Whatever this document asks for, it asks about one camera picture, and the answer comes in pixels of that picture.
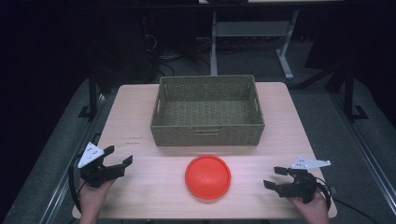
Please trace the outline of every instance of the human hand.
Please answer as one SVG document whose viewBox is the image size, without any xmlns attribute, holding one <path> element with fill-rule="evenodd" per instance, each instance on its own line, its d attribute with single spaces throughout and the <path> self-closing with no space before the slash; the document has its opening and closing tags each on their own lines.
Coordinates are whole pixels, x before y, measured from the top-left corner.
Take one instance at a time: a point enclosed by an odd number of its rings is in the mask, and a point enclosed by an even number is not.
<svg viewBox="0 0 396 224">
<path fill-rule="evenodd" d="M 102 205 L 106 200 L 106 196 L 116 179 L 106 181 L 99 188 L 93 188 L 84 184 L 84 180 L 80 179 L 80 191 L 78 193 L 81 205 L 80 224 L 93 224 L 99 217 Z"/>
<path fill-rule="evenodd" d="M 288 198 L 297 210 L 303 215 L 308 224 L 329 224 L 326 200 L 319 192 L 315 192 L 310 203 L 303 203 L 302 198 Z"/>
</svg>

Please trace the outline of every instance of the red plastic bowl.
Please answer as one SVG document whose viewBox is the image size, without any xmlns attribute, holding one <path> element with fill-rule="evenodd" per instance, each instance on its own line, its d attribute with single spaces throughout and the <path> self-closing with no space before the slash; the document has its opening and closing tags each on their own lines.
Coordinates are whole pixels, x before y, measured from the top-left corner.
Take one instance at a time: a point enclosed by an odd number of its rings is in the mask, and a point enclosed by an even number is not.
<svg viewBox="0 0 396 224">
<path fill-rule="evenodd" d="M 231 172 L 219 157 L 203 155 L 190 162 L 185 178 L 189 190 L 195 196 L 216 199 L 230 187 Z"/>
</svg>

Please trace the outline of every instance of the wicker basket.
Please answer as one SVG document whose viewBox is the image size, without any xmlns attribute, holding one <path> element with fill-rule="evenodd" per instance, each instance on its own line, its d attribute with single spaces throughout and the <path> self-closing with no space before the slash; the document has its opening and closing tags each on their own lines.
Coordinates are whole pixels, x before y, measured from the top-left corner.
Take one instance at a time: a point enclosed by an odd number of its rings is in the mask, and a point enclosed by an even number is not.
<svg viewBox="0 0 396 224">
<path fill-rule="evenodd" d="M 257 146 L 264 121 L 254 77 L 162 77 L 150 129 L 158 147 Z"/>
</svg>

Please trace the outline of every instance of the table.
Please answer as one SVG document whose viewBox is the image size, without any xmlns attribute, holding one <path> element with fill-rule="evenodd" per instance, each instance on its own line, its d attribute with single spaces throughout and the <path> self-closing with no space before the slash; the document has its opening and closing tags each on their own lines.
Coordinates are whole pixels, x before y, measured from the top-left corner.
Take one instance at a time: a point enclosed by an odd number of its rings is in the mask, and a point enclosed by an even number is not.
<svg viewBox="0 0 396 224">
<path fill-rule="evenodd" d="M 156 147 L 149 124 L 158 84 L 120 87 L 98 146 L 115 146 L 115 152 L 105 158 L 105 165 L 119 164 L 131 154 L 134 163 L 111 188 L 100 217 L 301 217 L 286 199 L 266 189 L 262 181 L 291 182 L 290 176 L 276 175 L 274 166 L 290 167 L 297 156 L 314 159 L 315 155 L 286 85 L 258 82 L 256 87 L 265 122 L 261 141 L 256 147 Z M 188 164 L 202 154 L 219 156 L 232 173 L 229 190 L 216 200 L 193 196 L 184 181 Z M 310 172 L 323 178 L 319 169 Z M 329 216 L 335 217 L 336 213 L 333 204 Z M 73 216 L 79 217 L 76 208 Z"/>
</svg>

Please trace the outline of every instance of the desk leg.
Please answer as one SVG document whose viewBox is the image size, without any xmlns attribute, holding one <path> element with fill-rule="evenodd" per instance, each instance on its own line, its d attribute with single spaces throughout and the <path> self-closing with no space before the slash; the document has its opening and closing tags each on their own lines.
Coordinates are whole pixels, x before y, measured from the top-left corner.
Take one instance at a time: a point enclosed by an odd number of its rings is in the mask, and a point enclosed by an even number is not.
<svg viewBox="0 0 396 224">
<path fill-rule="evenodd" d="M 291 73 L 288 61 L 286 60 L 285 56 L 286 56 L 286 51 L 289 46 L 291 35 L 293 34 L 294 25 L 297 21 L 298 12 L 299 12 L 298 10 L 293 11 L 293 14 L 291 16 L 291 19 L 290 19 L 290 22 L 288 25 L 288 31 L 286 32 L 286 35 L 285 35 L 285 43 L 283 44 L 282 49 L 276 50 L 277 58 L 279 59 L 280 65 L 282 66 L 282 70 L 283 70 L 283 73 L 285 74 L 286 79 L 293 79 L 293 74 Z"/>
<path fill-rule="evenodd" d="M 216 11 L 212 21 L 212 51 L 210 52 L 210 76 L 218 75 L 218 59 L 216 58 Z"/>
</svg>

